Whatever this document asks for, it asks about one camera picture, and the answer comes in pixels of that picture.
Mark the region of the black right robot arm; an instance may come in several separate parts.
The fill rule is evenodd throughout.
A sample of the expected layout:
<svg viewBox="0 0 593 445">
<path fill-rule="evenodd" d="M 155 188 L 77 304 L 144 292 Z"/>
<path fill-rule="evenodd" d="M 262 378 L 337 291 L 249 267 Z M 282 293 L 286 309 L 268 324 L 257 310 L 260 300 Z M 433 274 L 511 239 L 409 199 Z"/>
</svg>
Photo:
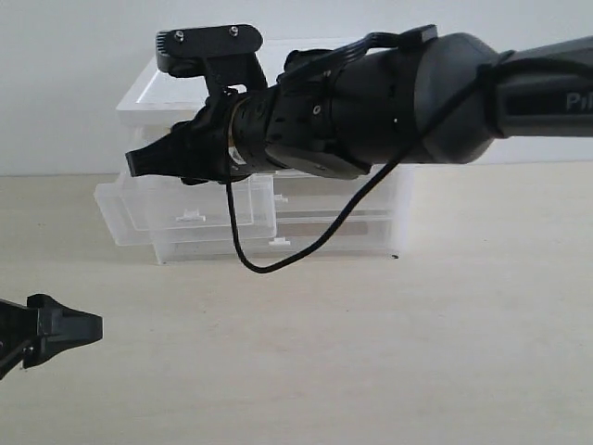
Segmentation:
<svg viewBox="0 0 593 445">
<path fill-rule="evenodd" d="M 158 69 L 201 78 L 204 106 L 130 151 L 134 177 L 187 184 L 294 170 L 352 180 L 390 161 L 466 164 L 497 139 L 592 134 L 592 40 L 498 52 L 434 25 L 291 51 L 275 83 L 249 24 L 159 32 Z"/>
</svg>

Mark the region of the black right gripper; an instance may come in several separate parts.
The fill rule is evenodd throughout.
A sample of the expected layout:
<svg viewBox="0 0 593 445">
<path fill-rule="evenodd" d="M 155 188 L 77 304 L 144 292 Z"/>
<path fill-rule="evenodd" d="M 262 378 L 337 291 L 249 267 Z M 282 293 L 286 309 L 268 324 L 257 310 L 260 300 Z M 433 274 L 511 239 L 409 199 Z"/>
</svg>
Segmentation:
<svg viewBox="0 0 593 445">
<path fill-rule="evenodd" d="M 178 121 L 170 133 L 125 154 L 131 177 L 179 178 L 183 184 L 239 182 L 228 154 L 231 115 L 241 99 L 238 92 L 209 97 L 189 121 Z"/>
</svg>

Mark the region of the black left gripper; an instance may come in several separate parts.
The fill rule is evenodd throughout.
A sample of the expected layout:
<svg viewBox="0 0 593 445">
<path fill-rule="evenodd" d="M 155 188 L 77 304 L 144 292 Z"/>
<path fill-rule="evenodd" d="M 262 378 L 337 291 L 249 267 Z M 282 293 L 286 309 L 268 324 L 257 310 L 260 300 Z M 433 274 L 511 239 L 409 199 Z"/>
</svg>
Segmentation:
<svg viewBox="0 0 593 445">
<path fill-rule="evenodd" d="M 102 338 L 101 316 L 75 311 L 45 294 L 27 297 L 25 305 L 2 299 L 1 378 L 20 363 L 25 369 L 39 366 Z"/>
</svg>

